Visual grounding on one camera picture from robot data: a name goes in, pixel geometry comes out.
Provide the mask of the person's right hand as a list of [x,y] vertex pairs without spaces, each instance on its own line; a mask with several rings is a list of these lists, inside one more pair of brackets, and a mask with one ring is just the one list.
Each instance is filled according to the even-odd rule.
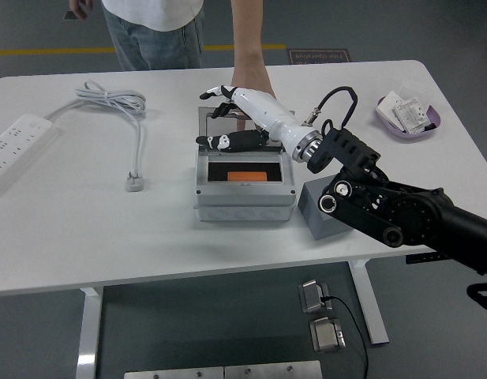
[[69,0],[69,10],[79,20],[86,20],[93,6],[92,0]]

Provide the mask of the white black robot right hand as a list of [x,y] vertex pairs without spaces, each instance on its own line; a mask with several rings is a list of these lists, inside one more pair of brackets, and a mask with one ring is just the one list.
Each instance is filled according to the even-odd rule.
[[311,126],[304,126],[272,95],[254,89],[221,85],[200,95],[202,100],[222,96],[217,117],[238,108],[274,141],[280,141],[287,154],[297,162],[307,162],[320,146],[321,135]]

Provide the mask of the person's left hand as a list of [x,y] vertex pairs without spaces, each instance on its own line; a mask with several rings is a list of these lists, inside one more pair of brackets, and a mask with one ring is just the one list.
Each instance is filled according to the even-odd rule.
[[249,88],[275,97],[263,62],[237,62],[234,65],[231,84],[233,87]]

